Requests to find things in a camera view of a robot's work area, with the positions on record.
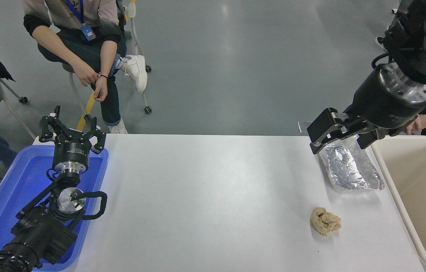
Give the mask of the seated person's left hand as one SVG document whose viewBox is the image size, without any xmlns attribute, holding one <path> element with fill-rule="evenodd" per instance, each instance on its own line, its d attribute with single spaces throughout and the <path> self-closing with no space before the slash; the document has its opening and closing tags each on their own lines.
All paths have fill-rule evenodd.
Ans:
<svg viewBox="0 0 426 272">
<path fill-rule="evenodd" d="M 108 95 L 108 78 L 106 76 L 100 75 L 92 87 L 94 89 L 94 100 L 102 103 L 106 96 Z"/>
</svg>

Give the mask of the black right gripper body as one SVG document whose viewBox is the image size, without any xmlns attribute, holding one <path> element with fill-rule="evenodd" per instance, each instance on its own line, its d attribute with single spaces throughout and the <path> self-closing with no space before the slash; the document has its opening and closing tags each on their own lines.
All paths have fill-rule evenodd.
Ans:
<svg viewBox="0 0 426 272">
<path fill-rule="evenodd" d="M 399 67 L 376 67 L 344 113 L 375 126 L 395 129 L 426 108 L 426 84 L 408 78 Z"/>
</svg>

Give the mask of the seated person's right hand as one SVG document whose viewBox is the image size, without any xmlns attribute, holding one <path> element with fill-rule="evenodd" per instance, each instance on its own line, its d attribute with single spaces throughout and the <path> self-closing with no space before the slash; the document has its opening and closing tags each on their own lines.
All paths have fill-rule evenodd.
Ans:
<svg viewBox="0 0 426 272">
<path fill-rule="evenodd" d="M 74 62 L 71 67 L 83 86 L 86 87 L 96 83 L 98 79 L 97 72 L 84 61 Z"/>
</svg>

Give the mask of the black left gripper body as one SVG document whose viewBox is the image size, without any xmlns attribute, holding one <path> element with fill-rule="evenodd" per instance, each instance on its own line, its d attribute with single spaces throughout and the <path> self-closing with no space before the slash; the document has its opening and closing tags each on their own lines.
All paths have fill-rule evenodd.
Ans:
<svg viewBox="0 0 426 272">
<path fill-rule="evenodd" d="M 69 129 L 69 133 L 56 132 L 54 138 L 54 157 L 53 165 L 63 162 L 78 162 L 81 165 L 88 165 L 90 161 L 91 143 L 88 138 L 85 142 L 81 142 L 80 138 L 84 137 L 82 131 Z"/>
</svg>

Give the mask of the person's hand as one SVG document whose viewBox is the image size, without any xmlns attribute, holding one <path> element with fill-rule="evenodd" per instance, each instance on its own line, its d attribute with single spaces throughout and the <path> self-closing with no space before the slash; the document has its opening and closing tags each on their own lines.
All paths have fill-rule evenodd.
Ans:
<svg viewBox="0 0 426 272">
<path fill-rule="evenodd" d="M 417 118 L 411 122 L 405 129 L 407 135 L 414 135 L 426 129 L 426 114 L 417 115 Z"/>
</svg>

